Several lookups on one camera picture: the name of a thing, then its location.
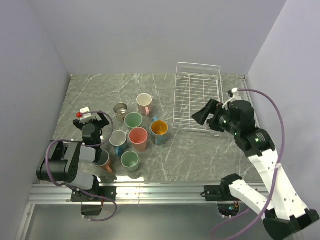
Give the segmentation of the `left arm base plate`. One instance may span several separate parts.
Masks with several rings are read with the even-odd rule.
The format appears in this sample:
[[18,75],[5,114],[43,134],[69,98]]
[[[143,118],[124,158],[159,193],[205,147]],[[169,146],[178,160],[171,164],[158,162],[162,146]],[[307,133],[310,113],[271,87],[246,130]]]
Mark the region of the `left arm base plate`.
[[71,202],[86,203],[108,201],[114,202],[116,199],[116,186],[99,186],[91,190],[73,189],[71,194]]

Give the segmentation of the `steel and brown cup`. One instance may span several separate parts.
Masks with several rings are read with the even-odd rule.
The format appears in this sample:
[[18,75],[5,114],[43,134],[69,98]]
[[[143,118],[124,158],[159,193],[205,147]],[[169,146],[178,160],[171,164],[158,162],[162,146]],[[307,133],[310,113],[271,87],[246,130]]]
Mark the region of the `steel and brown cup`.
[[123,122],[125,120],[125,117],[127,116],[128,112],[128,106],[123,103],[119,102],[113,107],[113,111],[115,113],[116,118]]

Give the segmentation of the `green tumbler cup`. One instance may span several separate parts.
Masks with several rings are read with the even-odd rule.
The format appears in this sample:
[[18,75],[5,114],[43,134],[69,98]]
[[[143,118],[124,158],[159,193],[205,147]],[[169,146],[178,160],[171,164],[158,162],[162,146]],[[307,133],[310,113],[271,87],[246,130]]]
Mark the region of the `green tumbler cup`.
[[129,131],[139,127],[142,124],[142,122],[143,118],[138,112],[130,112],[124,118],[124,124],[126,125]]

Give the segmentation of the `coral pink tumbler cup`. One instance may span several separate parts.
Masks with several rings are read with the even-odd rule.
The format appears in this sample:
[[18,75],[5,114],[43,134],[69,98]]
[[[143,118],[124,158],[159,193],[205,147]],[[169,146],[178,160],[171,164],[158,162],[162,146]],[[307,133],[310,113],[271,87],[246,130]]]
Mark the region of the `coral pink tumbler cup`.
[[144,128],[133,128],[129,132],[128,138],[138,152],[143,152],[147,148],[148,132]]

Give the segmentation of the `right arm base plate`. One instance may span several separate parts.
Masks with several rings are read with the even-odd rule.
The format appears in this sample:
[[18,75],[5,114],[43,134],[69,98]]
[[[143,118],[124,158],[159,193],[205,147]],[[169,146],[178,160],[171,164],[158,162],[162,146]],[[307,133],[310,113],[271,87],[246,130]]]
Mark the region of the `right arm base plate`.
[[200,194],[205,198],[206,202],[224,202],[233,201],[235,198],[231,195],[228,186],[219,185],[205,185],[204,191]]

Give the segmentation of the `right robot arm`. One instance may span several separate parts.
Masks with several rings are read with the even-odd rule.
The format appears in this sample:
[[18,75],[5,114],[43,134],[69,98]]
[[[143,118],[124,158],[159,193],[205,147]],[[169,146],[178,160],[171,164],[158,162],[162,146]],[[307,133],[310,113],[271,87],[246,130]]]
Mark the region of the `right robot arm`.
[[274,240],[283,240],[319,221],[315,209],[310,209],[293,188],[282,165],[270,135],[256,126],[251,103],[235,100],[223,104],[214,99],[192,118],[199,124],[207,123],[211,130],[227,132],[259,173],[268,193],[264,197],[237,174],[221,180],[220,194],[226,200],[233,198],[245,203],[257,213],[265,230]]

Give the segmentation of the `blue butterfly mug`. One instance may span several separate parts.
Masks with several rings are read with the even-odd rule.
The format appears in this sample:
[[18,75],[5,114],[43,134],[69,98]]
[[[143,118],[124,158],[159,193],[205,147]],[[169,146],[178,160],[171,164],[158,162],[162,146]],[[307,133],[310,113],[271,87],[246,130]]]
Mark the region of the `blue butterfly mug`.
[[165,121],[159,120],[156,116],[152,118],[150,131],[151,139],[154,144],[158,146],[165,144],[168,139],[168,130],[169,127]]

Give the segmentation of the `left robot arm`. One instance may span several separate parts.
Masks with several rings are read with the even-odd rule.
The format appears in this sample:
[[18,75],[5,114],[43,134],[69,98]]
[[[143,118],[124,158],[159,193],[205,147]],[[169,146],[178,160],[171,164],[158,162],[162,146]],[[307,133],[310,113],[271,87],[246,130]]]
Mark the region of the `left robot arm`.
[[52,140],[37,166],[37,179],[72,189],[73,202],[113,202],[116,199],[115,186],[101,186],[97,176],[79,169],[79,163],[91,163],[113,173],[110,154],[101,148],[103,128],[113,126],[113,121],[101,112],[98,116],[100,120],[94,118],[86,123],[75,119],[73,124],[81,130],[82,141]]

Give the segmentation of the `pink faceted mug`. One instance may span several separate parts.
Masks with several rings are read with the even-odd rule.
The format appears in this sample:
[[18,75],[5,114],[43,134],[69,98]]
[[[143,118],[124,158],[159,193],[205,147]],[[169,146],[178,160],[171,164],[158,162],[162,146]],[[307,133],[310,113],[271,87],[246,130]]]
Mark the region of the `pink faceted mug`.
[[138,110],[146,116],[149,116],[150,113],[152,112],[152,104],[153,104],[153,99],[152,96],[148,93],[141,93],[137,96],[136,102],[138,105]]

